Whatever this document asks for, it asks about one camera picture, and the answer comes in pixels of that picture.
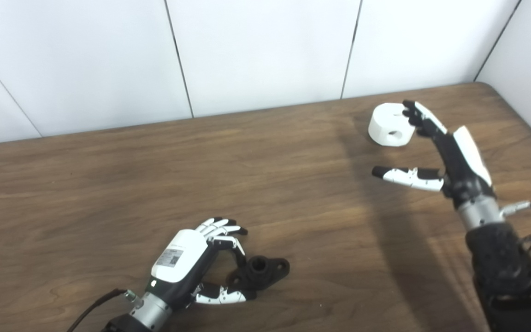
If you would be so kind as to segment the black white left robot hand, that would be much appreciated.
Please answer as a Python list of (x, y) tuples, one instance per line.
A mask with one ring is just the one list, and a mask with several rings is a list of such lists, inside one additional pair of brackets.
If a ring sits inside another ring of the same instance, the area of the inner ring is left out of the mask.
[(223, 217), (180, 230), (153, 264), (145, 292), (174, 312), (193, 303), (222, 305), (255, 300), (255, 291), (202, 281), (221, 251), (231, 251), (238, 267), (246, 265), (245, 251), (235, 235), (247, 233), (235, 220)]

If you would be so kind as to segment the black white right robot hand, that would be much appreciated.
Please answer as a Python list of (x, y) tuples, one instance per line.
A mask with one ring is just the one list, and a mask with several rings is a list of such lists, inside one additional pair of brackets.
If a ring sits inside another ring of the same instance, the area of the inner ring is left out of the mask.
[(481, 153), (466, 126), (449, 131), (443, 123), (421, 103), (403, 101), (402, 114), (419, 136), (434, 143), (445, 167), (444, 174), (433, 168), (404, 168), (375, 166), (372, 175), (384, 181), (418, 190), (442, 192), (459, 208), (479, 198), (496, 199), (491, 175)]

